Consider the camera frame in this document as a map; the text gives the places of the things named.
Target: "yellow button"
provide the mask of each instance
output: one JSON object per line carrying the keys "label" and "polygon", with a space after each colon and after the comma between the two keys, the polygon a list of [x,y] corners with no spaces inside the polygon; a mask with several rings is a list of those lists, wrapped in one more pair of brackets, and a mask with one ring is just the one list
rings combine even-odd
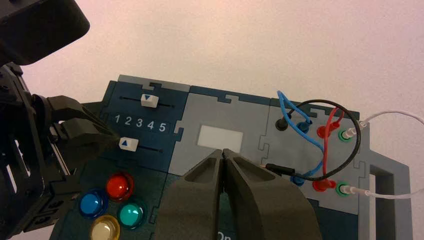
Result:
{"label": "yellow button", "polygon": [[91,225],[91,240],[118,240],[120,226],[116,218],[111,215],[103,215],[94,220]]}

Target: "white wall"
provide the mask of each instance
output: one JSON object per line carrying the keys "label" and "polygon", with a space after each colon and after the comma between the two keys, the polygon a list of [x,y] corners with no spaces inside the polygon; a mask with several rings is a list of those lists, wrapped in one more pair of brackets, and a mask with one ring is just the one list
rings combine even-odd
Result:
{"label": "white wall", "polygon": [[[119,74],[294,101],[323,98],[361,112],[424,116],[424,2],[78,0],[82,39],[24,67],[33,93],[99,101]],[[371,148],[410,166],[424,187],[424,127],[372,122]],[[424,196],[412,200],[424,239]]]}

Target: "black plug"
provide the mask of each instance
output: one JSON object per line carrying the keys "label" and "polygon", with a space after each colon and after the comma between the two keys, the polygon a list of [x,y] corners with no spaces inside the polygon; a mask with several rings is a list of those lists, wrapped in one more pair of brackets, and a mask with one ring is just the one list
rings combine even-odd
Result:
{"label": "black plug", "polygon": [[267,163],[265,165],[265,168],[268,169],[269,171],[277,174],[277,175],[280,175],[280,176],[281,175],[292,176],[293,174],[295,174],[294,168],[280,166],[280,165],[276,165],[276,164],[273,164],[273,163]]}
{"label": "black plug", "polygon": [[288,127],[289,127],[289,123],[286,121],[286,119],[283,118],[279,118],[276,122],[275,122],[275,127],[279,130],[279,131],[285,131]]}

